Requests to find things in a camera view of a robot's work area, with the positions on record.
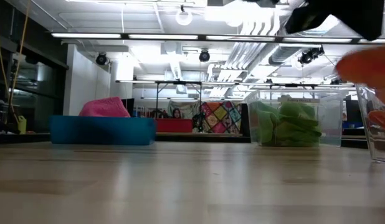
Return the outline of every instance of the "colorful quilt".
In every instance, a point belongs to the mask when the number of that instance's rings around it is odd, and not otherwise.
[[[241,127],[241,104],[231,101],[204,102],[202,122],[205,133],[239,134]]]

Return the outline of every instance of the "table surface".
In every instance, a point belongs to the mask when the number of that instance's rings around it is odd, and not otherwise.
[[[0,224],[385,223],[364,149],[0,146]]]

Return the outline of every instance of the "person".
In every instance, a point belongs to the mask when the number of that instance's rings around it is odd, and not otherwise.
[[[176,119],[181,119],[181,112],[179,109],[174,109],[172,112],[172,117]]]

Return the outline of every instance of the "blue bin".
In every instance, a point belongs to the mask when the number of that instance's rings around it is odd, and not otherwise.
[[[154,143],[156,121],[151,118],[51,116],[53,144],[146,146]]]

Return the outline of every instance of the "clear plastic bin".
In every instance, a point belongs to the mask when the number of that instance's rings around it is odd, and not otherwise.
[[[356,88],[371,158],[385,162],[385,104],[374,89],[364,85]]]
[[[245,101],[251,142],[262,146],[340,146],[344,90],[258,90]]]

